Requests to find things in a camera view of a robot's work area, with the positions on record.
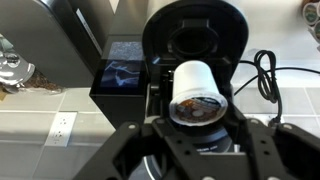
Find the black cable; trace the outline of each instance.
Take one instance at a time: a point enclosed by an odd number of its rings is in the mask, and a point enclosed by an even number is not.
[[[298,68],[298,67],[281,67],[281,68],[276,68],[276,71],[281,71],[281,70],[297,70],[297,71],[306,71],[306,72],[311,72],[311,73],[315,73],[315,74],[319,74],[320,75],[320,71],[315,71],[312,69],[306,69],[306,68]],[[255,79],[257,79],[258,76],[254,76],[253,78],[251,78],[249,81],[247,81],[244,85],[242,85],[235,93],[234,95],[236,96],[242,89],[244,89],[246,86],[248,86],[252,81],[254,81]]]
[[[265,55],[269,57],[269,61],[270,61],[269,71],[266,71],[261,67],[261,60]],[[282,101],[281,101],[281,95],[278,88],[276,73],[275,73],[276,71],[275,54],[272,51],[261,50],[255,55],[254,62],[240,61],[240,63],[253,65],[257,69],[258,75],[250,79],[247,83],[245,83],[235,93],[235,95],[237,95],[245,86],[251,83],[254,79],[258,78],[258,89],[262,97],[273,104],[278,103],[278,114],[275,118],[273,118],[270,121],[270,125],[273,126],[274,124],[280,123],[281,116],[282,116]]]
[[[246,61],[246,60],[242,60],[240,61],[240,63],[245,63],[245,64],[250,64],[256,67],[256,64],[251,62],[251,61]],[[272,71],[280,71],[280,70],[298,70],[298,71],[306,71],[306,72],[311,72],[311,73],[315,73],[315,74],[319,74],[320,75],[320,71],[316,71],[316,70],[312,70],[312,69],[306,69],[306,68],[298,68],[298,67],[281,67],[281,68],[275,68],[275,69],[270,69],[268,71],[264,71],[265,73],[270,73]],[[250,84],[252,81],[254,81],[256,78],[259,78],[260,76],[254,76],[253,78],[251,78],[248,82],[246,82],[244,85],[242,85],[235,93],[234,95],[236,96],[242,89],[244,89],[248,84]],[[282,111],[282,102],[280,102],[278,99],[278,108],[281,107],[281,111]],[[279,116],[279,112],[276,118],[273,118],[270,123],[269,126],[273,126],[277,123],[280,123],[280,119],[281,115]]]

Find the white tile wall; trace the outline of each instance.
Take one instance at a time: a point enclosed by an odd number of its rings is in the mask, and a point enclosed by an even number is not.
[[[232,76],[231,83],[235,87],[241,87],[248,80],[257,75],[255,67],[249,64],[239,64],[234,75]],[[251,82],[247,87],[257,87],[257,81]]]
[[[38,179],[72,179],[98,147],[45,147],[33,175]]]
[[[0,103],[0,112],[56,112],[59,110],[65,93],[48,95],[45,91],[20,92],[7,95]]]
[[[280,94],[283,114],[315,115],[305,88],[280,88]],[[243,89],[234,97],[234,103],[247,114],[276,114],[278,112],[278,105],[266,101],[257,88]]]
[[[59,111],[101,112],[89,97],[90,88],[69,89]]]
[[[314,111],[320,115],[320,88],[306,88]]]
[[[1,112],[0,142],[30,142],[42,145],[55,113]]]
[[[113,126],[102,113],[78,113],[69,145],[100,146],[114,131]]]
[[[0,143],[0,178],[32,178],[42,145]]]

